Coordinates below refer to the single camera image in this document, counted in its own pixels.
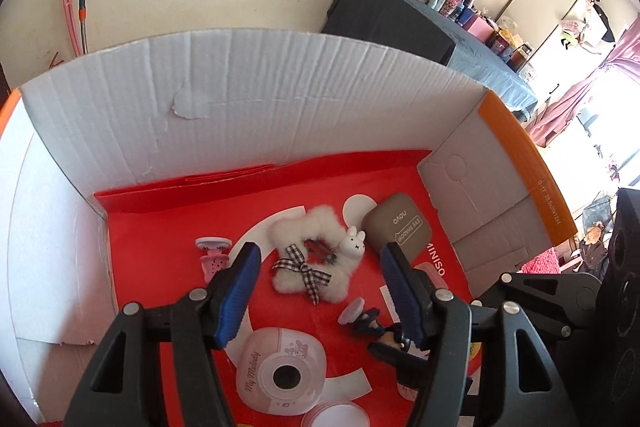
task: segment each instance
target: metal screw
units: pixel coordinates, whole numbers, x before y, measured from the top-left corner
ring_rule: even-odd
[[[436,290],[436,299],[442,302],[449,302],[453,300],[453,293],[446,288],[439,288]]]
[[[122,311],[125,315],[135,315],[140,311],[140,305],[137,302],[130,302],[124,305]]]
[[[513,301],[503,302],[502,309],[510,315],[517,315],[520,313],[520,306]]]
[[[207,298],[207,291],[204,288],[194,288],[189,292],[192,301],[202,301]]]

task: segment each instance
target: gingham ribbon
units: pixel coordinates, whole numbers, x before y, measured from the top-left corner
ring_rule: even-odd
[[[293,272],[300,272],[302,274],[302,282],[305,283],[306,292],[309,294],[309,297],[311,297],[311,302],[318,304],[320,294],[316,283],[327,286],[331,280],[331,276],[320,270],[314,270],[305,263],[305,256],[296,245],[289,245],[285,249],[285,252],[287,252],[289,259],[279,259],[273,264],[272,269],[284,268]]]

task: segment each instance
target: white bunny head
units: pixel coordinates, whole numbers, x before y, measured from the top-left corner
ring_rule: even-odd
[[[349,227],[347,235],[340,241],[340,253],[354,259],[364,255],[364,230],[356,232],[356,227]]]

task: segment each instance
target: dark tablecloth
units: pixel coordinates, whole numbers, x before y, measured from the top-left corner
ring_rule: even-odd
[[[428,58],[495,91],[528,119],[533,90],[483,42],[419,0],[334,0],[322,33],[375,42]]]

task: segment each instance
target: black lens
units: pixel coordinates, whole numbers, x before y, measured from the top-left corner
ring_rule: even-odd
[[[300,372],[292,365],[281,365],[273,373],[273,383],[281,389],[293,389],[300,383]]]

